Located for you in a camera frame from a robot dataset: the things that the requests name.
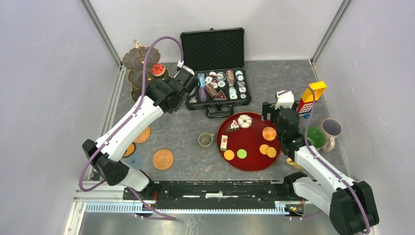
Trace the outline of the red frosted donut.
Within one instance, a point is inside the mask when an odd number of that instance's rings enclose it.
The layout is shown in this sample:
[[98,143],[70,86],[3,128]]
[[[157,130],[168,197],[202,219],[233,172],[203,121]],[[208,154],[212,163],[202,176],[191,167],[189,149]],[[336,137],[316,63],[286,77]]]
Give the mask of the red frosted donut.
[[165,70],[166,70],[166,68],[163,64],[155,63],[152,67],[152,74],[155,77],[160,77],[165,73]]

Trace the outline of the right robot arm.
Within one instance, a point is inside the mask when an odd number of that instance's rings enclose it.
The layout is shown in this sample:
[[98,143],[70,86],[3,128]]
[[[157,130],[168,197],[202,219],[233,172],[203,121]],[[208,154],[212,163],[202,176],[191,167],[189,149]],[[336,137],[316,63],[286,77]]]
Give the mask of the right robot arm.
[[328,215],[340,235],[368,234],[379,224],[371,186],[343,174],[308,143],[299,130],[296,110],[263,102],[262,118],[276,126],[281,151],[311,174],[295,172],[284,177],[282,192],[287,199],[302,197],[310,201]]

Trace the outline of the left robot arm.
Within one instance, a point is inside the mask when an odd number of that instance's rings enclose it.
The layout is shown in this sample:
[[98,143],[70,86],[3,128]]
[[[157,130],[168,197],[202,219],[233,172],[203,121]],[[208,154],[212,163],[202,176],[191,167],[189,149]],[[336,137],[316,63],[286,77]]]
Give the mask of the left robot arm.
[[97,170],[108,185],[130,187],[141,199],[149,199],[154,193],[149,177],[141,170],[123,163],[122,156],[133,140],[153,121],[165,113],[179,110],[197,84],[194,71],[186,66],[170,79],[152,80],[143,87],[145,93],[112,129],[95,141],[84,141],[82,148],[88,165]]

